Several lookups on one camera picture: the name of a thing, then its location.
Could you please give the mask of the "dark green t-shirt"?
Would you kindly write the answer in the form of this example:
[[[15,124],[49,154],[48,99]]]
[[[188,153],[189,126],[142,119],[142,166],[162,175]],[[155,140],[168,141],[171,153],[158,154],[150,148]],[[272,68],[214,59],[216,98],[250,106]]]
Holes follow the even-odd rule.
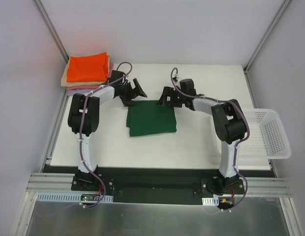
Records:
[[[128,107],[126,127],[130,137],[142,137],[175,133],[177,121],[175,110],[169,106],[159,106],[155,100],[137,101]]]

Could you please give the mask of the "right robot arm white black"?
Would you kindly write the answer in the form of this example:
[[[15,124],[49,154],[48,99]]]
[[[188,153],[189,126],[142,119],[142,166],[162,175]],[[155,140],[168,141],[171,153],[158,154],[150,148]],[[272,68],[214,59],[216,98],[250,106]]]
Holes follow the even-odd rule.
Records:
[[[192,111],[212,116],[216,136],[221,141],[221,159],[216,178],[217,190],[228,194],[239,179],[237,167],[237,147],[249,137],[249,127],[236,99],[218,100],[197,94],[192,79],[183,79],[177,86],[164,87],[157,102],[159,106],[181,108],[183,105]]]

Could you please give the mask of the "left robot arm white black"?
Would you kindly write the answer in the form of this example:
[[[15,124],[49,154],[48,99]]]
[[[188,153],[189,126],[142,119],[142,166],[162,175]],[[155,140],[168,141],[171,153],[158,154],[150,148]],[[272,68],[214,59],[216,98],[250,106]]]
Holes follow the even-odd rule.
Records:
[[[138,80],[134,78],[132,86],[127,76],[127,73],[113,70],[104,84],[86,95],[76,93],[72,96],[67,124],[75,134],[80,158],[74,177],[88,191],[96,190],[100,182],[95,173],[97,163],[92,153],[92,137],[100,123],[101,105],[118,97],[125,107],[129,107],[135,105],[133,99],[136,97],[147,97]]]

